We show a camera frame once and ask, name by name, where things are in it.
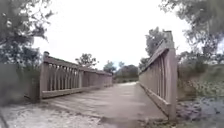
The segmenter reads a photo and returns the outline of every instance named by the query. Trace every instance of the wooden deck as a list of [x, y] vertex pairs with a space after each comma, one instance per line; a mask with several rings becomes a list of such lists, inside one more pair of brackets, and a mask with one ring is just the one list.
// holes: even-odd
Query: wooden deck
[[136, 83], [45, 99], [51, 105], [88, 116], [110, 119], [167, 119]]

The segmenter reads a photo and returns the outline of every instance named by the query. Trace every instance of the path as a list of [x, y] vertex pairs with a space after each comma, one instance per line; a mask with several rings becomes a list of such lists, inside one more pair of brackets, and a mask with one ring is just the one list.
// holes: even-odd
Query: path
[[166, 119], [136, 83], [119, 84], [44, 101], [88, 116], [129, 120]]

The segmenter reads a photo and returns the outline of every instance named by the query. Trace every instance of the vegetation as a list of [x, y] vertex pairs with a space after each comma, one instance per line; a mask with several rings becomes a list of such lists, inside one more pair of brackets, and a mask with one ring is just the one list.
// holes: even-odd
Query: vegetation
[[159, 27], [149, 30], [148, 35], [146, 35], [146, 52], [148, 57], [142, 58], [139, 63], [139, 69], [142, 69], [146, 66], [149, 58], [153, 55], [157, 49], [160, 42], [165, 39], [165, 34], [163, 30], [161, 31]]
[[133, 82], [138, 80], [138, 68], [134, 65], [125, 65], [114, 74], [116, 83]]
[[224, 52], [222, 54], [218, 53], [214, 56], [214, 60], [217, 62], [217, 64], [222, 64], [224, 61]]
[[21, 66], [39, 62], [38, 49], [32, 48], [34, 37], [44, 35], [48, 19], [49, 0], [0, 1], [0, 62]]
[[124, 65], [125, 65], [124, 62], [122, 62], [122, 61], [119, 62], [119, 67], [120, 67], [120, 68], [124, 67]]
[[177, 57], [178, 63], [178, 100], [193, 100], [196, 89], [192, 79], [203, 74], [207, 68], [200, 54], [182, 52]]
[[223, 39], [223, 5], [223, 0], [162, 0], [160, 7], [164, 11], [177, 10], [177, 16], [191, 26], [186, 31], [189, 43], [200, 46], [201, 53], [210, 59]]
[[116, 71], [116, 67], [114, 66], [114, 63], [111, 61], [108, 61], [107, 64], [104, 66], [103, 70], [105, 72], [114, 74], [114, 72]]
[[83, 53], [80, 58], [76, 58], [75, 60], [78, 65], [88, 68], [92, 68], [98, 63], [96, 58], [92, 57], [92, 54], [89, 53]]

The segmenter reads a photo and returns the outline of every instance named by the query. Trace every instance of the foliage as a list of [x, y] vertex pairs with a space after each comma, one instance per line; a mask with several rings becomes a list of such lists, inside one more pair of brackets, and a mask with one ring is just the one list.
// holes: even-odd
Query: foliage
[[160, 42], [165, 39], [165, 33], [161, 31], [158, 27], [155, 29], [149, 30], [148, 35], [146, 35], [146, 52], [148, 53], [147, 58], [141, 58], [139, 63], [139, 69], [142, 69], [146, 66], [149, 61], [149, 58], [153, 55], [157, 49]]
[[22, 66], [38, 62], [38, 49], [31, 46], [34, 37], [46, 39], [46, 25], [53, 14], [49, 4], [49, 0], [0, 1], [0, 62]]
[[114, 76], [115, 79], [125, 80], [121, 82], [126, 82], [129, 79], [138, 78], [138, 68], [134, 65], [123, 66], [115, 73]]
[[75, 60], [78, 63], [78, 65], [88, 68], [92, 68], [98, 63], [96, 58], [92, 57], [92, 54], [88, 53], [83, 53], [80, 58], [76, 58]]
[[124, 67], [124, 65], [125, 65], [124, 62], [122, 62], [122, 61], [119, 62], [119, 67], [120, 67], [120, 68]]
[[116, 67], [114, 66], [114, 63], [111, 61], [108, 61], [107, 64], [104, 66], [103, 70], [105, 72], [114, 74], [114, 72], [116, 71]]
[[208, 65], [206, 71], [197, 79], [194, 79], [194, 87], [197, 94], [206, 97], [223, 96], [224, 65]]
[[146, 64], [148, 63], [148, 61], [149, 61], [149, 58], [141, 58], [138, 68], [139, 69], [144, 68]]
[[183, 52], [179, 56], [178, 78], [189, 81], [206, 70], [203, 56], [194, 52]]
[[191, 28], [186, 31], [189, 43], [202, 47], [203, 54], [212, 54], [224, 34], [223, 0], [162, 0], [164, 11], [177, 10], [179, 18]]
[[221, 64], [224, 61], [224, 52], [222, 54], [218, 53], [214, 56], [214, 60], [218, 63]]
[[149, 57], [155, 52], [159, 43], [165, 38], [164, 32], [160, 31], [158, 27], [149, 30], [148, 35], [146, 35], [146, 52]]

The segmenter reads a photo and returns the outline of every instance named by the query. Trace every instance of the concrete path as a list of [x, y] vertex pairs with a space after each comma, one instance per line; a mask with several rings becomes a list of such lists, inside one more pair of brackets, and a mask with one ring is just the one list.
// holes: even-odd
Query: concrete path
[[102, 117], [102, 119], [166, 119], [166, 116], [136, 83], [119, 84], [44, 101], [81, 115]]

